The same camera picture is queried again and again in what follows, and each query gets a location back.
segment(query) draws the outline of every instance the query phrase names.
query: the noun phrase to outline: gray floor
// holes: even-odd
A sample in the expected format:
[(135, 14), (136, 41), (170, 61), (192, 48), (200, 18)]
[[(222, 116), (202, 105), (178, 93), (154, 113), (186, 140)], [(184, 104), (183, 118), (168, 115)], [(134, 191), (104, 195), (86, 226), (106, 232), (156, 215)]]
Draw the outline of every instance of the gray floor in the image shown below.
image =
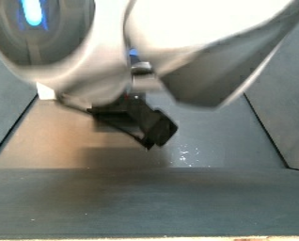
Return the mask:
[(0, 169), (0, 238), (299, 235), (299, 171)]
[(0, 169), (282, 169), (246, 98), (218, 110), (176, 106), (166, 93), (148, 103), (180, 126), (166, 145), (147, 152), (90, 115), (38, 101), (0, 152)]

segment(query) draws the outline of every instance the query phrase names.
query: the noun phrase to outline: blue light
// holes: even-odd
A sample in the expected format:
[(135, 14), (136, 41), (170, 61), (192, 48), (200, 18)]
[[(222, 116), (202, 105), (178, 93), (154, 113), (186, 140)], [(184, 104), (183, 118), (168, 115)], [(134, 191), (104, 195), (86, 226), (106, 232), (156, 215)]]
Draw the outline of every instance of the blue light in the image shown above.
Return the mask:
[(22, 0), (24, 15), (31, 26), (38, 26), (43, 22), (43, 10), (39, 0)]
[(136, 49), (131, 49), (130, 50), (130, 56), (138, 56), (139, 53), (138, 53), (138, 50)]

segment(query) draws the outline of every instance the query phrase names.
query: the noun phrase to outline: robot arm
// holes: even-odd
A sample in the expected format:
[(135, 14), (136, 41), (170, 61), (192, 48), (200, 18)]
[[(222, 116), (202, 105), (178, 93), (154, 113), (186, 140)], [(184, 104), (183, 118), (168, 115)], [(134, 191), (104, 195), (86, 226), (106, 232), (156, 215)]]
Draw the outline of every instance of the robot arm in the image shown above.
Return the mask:
[[(180, 103), (216, 107), (251, 85), (298, 23), (299, 0), (0, 0), (0, 57), (86, 109), (162, 86)], [(138, 81), (139, 70), (155, 77)], [(143, 124), (135, 114), (150, 109), (120, 108)], [(166, 123), (152, 117), (151, 135)]]

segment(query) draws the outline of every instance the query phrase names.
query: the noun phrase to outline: gray wall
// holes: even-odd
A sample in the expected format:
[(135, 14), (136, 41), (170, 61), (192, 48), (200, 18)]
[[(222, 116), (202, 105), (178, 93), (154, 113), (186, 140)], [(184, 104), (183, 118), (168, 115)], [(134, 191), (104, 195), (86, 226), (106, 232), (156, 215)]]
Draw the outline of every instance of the gray wall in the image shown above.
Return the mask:
[(299, 25), (246, 95), (288, 166), (299, 169)]
[(0, 143), (35, 95), (35, 87), (20, 82), (0, 61)]

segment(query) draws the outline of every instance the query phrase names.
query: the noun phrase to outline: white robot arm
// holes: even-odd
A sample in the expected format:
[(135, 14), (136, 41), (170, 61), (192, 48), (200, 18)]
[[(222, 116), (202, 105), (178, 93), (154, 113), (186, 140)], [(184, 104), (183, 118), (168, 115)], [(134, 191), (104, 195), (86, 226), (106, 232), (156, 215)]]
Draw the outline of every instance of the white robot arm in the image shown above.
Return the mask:
[(216, 107), (298, 23), (299, 0), (2, 0), (0, 56), (62, 103), (103, 107), (163, 86), (180, 103)]

